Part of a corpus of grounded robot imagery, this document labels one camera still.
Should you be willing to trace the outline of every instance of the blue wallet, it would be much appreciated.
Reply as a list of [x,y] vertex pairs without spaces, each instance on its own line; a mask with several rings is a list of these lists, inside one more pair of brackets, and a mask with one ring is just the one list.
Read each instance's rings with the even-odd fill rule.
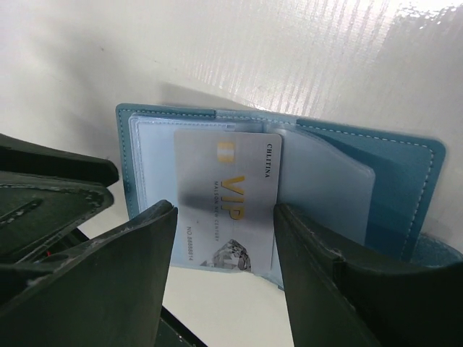
[[[358,192],[358,194],[353,190],[350,193],[353,200],[358,198],[357,195],[361,196],[358,199],[361,205],[358,207],[359,209],[365,210],[365,206],[367,207],[364,226],[366,230],[365,246],[405,262],[412,261],[412,258],[416,256],[416,254],[414,255],[415,247],[446,154],[443,144],[430,138],[351,127],[266,111],[230,111],[121,104],[116,108],[116,117],[122,154],[124,190],[127,209],[131,218],[148,208],[147,204],[152,205],[154,203],[154,201],[148,201],[140,196],[140,189],[137,189],[137,185],[151,184],[150,191],[160,189],[156,196],[157,200],[173,200],[173,203],[175,202],[173,196],[176,191],[176,187],[170,187],[165,181],[153,181],[146,175],[138,175],[140,177],[137,177],[137,172],[140,171],[140,168],[137,167],[140,164],[135,160],[137,153],[153,151],[154,154],[150,156],[153,162],[149,165],[152,165],[153,170],[161,170],[159,174],[162,174],[162,168],[165,164],[171,165],[169,160],[171,153],[168,146],[166,148],[163,146],[152,148],[141,145],[137,141],[137,136],[139,136],[138,129],[142,128],[134,127],[135,122],[137,124],[150,122],[155,126],[165,122],[180,121],[183,124],[187,122],[190,126],[193,124],[205,127],[205,121],[214,121],[216,123],[213,125],[218,128],[223,127],[224,131],[226,131],[227,122],[234,122],[236,128],[242,127],[244,132],[291,131],[301,136],[301,139],[315,138],[357,163],[355,164],[356,169],[359,168],[364,172],[365,178],[353,185],[349,183],[351,181],[347,180],[344,188],[352,190],[353,187],[357,187],[355,184],[358,184],[362,189],[366,187],[365,191]],[[282,165],[284,165],[284,151],[281,160]],[[300,162],[304,162],[304,160],[306,158],[300,158]],[[305,185],[308,187],[314,185],[309,174],[298,170],[297,160],[293,160],[293,162],[294,164],[291,165],[296,167],[288,168],[286,178],[280,176],[279,202],[293,203],[286,201],[291,199],[291,196],[290,193],[284,194],[286,190],[284,192],[281,190],[282,179],[289,182],[288,185],[291,185],[290,182],[296,181],[302,188]],[[370,184],[368,182],[371,182],[370,195],[367,192],[368,184]],[[302,195],[294,198],[295,201],[301,200],[302,206],[298,207],[303,210],[309,209],[305,212],[311,215],[311,203],[315,204],[316,202],[308,202],[307,208],[305,208],[305,198],[310,200],[310,197]],[[314,219],[319,223],[326,224],[317,218]],[[433,242],[426,240],[421,241],[420,244],[425,244],[427,247],[433,244],[434,248],[438,248]],[[422,249],[418,253],[422,258]],[[171,262],[173,265],[183,266],[175,244]],[[276,246],[273,250],[272,271],[269,274],[261,275],[281,285],[281,271]]]

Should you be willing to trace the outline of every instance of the glossy surface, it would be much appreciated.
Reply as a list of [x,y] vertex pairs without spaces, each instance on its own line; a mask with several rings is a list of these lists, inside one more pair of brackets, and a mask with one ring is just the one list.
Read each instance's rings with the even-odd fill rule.
[[[120,165],[117,103],[241,107],[232,100],[437,137],[448,157],[423,231],[463,251],[461,1],[18,0],[0,11],[1,132]],[[113,192],[88,234],[127,217]],[[174,269],[165,304],[211,346],[288,346],[284,298],[260,281]]]

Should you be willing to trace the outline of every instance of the white surface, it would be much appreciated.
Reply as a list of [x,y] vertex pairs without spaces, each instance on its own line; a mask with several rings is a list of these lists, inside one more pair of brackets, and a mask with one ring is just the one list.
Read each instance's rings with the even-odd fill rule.
[[[1,132],[120,167],[117,103],[235,107],[227,98],[438,137],[448,157],[423,231],[463,251],[460,1],[3,0],[0,11]],[[111,190],[90,235],[127,218],[121,184]],[[165,305],[210,346],[291,345],[283,294],[252,276],[173,269]]]

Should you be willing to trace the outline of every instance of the card holder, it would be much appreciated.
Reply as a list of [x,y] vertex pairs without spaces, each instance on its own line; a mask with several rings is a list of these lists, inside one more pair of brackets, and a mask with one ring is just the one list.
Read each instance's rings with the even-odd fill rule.
[[[368,221],[365,222],[365,246],[404,261],[409,261],[412,257],[445,157],[445,147],[437,140],[331,124],[265,111],[208,110],[121,104],[116,108],[116,116],[122,154],[124,190],[127,209],[131,218],[147,208],[149,204],[160,199],[167,198],[173,203],[176,200],[174,198],[175,186],[171,184],[171,178],[166,177],[165,172],[160,173],[152,183],[156,187],[163,187],[165,192],[169,192],[169,196],[159,196],[156,201],[147,200],[145,204],[143,204],[143,200],[140,200],[137,192],[137,185],[140,186],[140,177],[137,179],[135,173],[137,171],[135,168],[137,151],[150,148],[150,150],[160,153],[157,157],[152,155],[152,163],[150,164],[158,168],[160,172],[162,172],[162,168],[170,166],[174,159],[168,145],[153,148],[134,143],[132,141],[134,137],[130,131],[131,121],[134,122],[139,117],[140,123],[163,119],[167,121],[191,121],[192,123],[251,124],[257,132],[261,129],[262,132],[289,132],[301,136],[301,139],[313,140],[318,138],[319,141],[328,144],[330,148],[350,157],[352,162],[357,164],[357,169],[362,170],[363,168],[366,175],[365,182],[372,182]],[[310,183],[310,177],[298,176],[297,179],[301,185],[304,183],[309,185]],[[178,264],[181,262],[181,257],[175,254],[174,245],[172,262],[181,265]],[[275,261],[273,263],[279,265],[276,252],[274,254]],[[279,269],[275,271],[272,269],[272,273],[266,277],[280,284]]]

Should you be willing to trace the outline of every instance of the wallet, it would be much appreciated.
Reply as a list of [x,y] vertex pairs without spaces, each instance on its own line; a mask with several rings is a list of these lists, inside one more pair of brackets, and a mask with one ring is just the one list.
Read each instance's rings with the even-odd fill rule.
[[[120,104],[116,118],[131,218],[159,200],[176,205],[169,125],[275,133],[283,139],[278,203],[397,260],[441,265],[461,259],[420,236],[446,154],[438,140],[254,110]],[[182,247],[177,235],[171,264],[189,267]],[[283,286],[275,242],[271,270],[258,275]]]

